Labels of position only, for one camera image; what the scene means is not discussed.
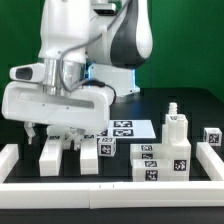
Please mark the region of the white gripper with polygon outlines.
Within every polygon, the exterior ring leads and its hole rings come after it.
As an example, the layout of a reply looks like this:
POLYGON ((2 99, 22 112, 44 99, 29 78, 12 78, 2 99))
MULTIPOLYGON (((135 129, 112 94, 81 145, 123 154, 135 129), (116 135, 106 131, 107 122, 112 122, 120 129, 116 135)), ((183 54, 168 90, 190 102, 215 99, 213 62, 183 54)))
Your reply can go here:
POLYGON ((109 87, 84 86, 70 96, 43 92, 45 65, 35 63, 10 69, 10 82, 4 91, 2 114, 6 119, 23 121, 32 143, 34 124, 76 128, 72 131, 72 149, 78 150, 84 130, 101 131, 108 127, 114 92, 109 87))

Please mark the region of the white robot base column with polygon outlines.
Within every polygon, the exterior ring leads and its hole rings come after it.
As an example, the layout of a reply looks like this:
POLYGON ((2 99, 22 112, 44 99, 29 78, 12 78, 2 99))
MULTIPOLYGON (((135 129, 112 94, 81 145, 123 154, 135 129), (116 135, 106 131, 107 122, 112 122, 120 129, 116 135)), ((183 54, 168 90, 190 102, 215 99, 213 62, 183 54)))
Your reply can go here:
POLYGON ((134 69, 93 63, 88 69, 88 74, 90 78, 96 78, 112 86, 118 97, 126 97, 140 92, 140 88, 135 83, 134 69))

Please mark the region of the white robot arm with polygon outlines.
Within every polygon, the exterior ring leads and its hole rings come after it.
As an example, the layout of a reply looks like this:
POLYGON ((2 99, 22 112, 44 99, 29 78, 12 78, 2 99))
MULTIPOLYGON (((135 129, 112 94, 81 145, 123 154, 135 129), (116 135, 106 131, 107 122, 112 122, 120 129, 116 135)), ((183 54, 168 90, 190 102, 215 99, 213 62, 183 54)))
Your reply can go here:
POLYGON ((147 0, 124 0, 115 15, 100 15, 103 0, 45 0, 39 61, 13 67, 2 114, 6 119, 72 127, 98 134, 109 124, 116 99, 109 83, 86 78, 88 61, 132 71, 150 57, 147 0))

